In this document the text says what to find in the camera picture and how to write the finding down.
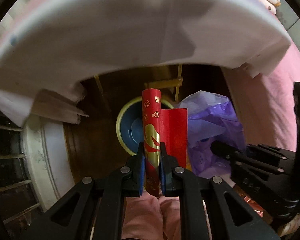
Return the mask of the round blue trash bin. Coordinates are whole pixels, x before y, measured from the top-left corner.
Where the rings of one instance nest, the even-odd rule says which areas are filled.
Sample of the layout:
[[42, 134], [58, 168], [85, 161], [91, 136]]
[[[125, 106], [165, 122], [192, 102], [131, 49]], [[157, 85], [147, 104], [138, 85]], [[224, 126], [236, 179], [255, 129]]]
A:
[[130, 100], [121, 108], [116, 121], [116, 135], [128, 154], [137, 154], [139, 143], [144, 139], [141, 96]]

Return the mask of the cartoon printed white mat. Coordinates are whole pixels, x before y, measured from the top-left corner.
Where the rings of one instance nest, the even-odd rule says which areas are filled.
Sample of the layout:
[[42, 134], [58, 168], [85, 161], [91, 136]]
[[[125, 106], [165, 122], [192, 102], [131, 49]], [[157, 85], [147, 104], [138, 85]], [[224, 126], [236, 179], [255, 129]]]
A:
[[22, 126], [40, 92], [175, 63], [270, 74], [290, 37], [258, 0], [31, 0], [0, 39], [0, 110]]

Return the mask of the pink bed blanket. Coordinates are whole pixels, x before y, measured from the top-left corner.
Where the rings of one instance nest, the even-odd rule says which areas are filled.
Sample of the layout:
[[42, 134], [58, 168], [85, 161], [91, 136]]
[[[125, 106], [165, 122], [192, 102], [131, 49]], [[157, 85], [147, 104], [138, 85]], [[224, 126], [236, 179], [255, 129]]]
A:
[[300, 51], [293, 43], [266, 76], [251, 77], [246, 68], [222, 70], [247, 144], [296, 150], [294, 82], [300, 82]]

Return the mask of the red gold paper packet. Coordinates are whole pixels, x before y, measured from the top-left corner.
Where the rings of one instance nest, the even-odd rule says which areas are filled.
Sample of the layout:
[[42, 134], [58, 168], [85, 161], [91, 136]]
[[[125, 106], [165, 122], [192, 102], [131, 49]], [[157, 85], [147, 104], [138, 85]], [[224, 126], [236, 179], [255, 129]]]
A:
[[142, 92], [143, 145], [146, 165], [146, 191], [157, 197], [160, 187], [160, 161], [163, 153], [175, 157], [178, 166], [187, 162], [188, 111], [185, 108], [164, 109], [161, 91], [154, 88]]

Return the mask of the white cabinet door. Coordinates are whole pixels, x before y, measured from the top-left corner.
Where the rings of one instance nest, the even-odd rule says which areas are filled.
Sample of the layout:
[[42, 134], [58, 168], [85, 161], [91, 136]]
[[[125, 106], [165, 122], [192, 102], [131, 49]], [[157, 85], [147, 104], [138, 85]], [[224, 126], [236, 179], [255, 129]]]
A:
[[63, 124], [31, 115], [21, 135], [32, 186], [47, 211], [75, 185]]

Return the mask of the purple plastic bag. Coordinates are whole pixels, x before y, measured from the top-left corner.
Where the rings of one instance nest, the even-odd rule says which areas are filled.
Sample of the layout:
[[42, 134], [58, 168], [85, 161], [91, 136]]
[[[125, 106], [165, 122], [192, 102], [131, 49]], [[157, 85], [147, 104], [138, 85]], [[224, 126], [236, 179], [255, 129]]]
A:
[[230, 163], [211, 152], [215, 140], [245, 150], [243, 126], [229, 98], [198, 91], [176, 105], [188, 112], [188, 156], [192, 172], [202, 178], [220, 176], [229, 179]]

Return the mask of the pink trousers leg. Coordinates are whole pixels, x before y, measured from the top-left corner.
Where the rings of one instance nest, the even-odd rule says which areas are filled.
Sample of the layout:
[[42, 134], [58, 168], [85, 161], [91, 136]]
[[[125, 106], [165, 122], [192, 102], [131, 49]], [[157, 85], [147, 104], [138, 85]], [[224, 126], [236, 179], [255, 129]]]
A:
[[181, 239], [179, 197], [143, 191], [141, 197], [126, 198], [121, 238]]

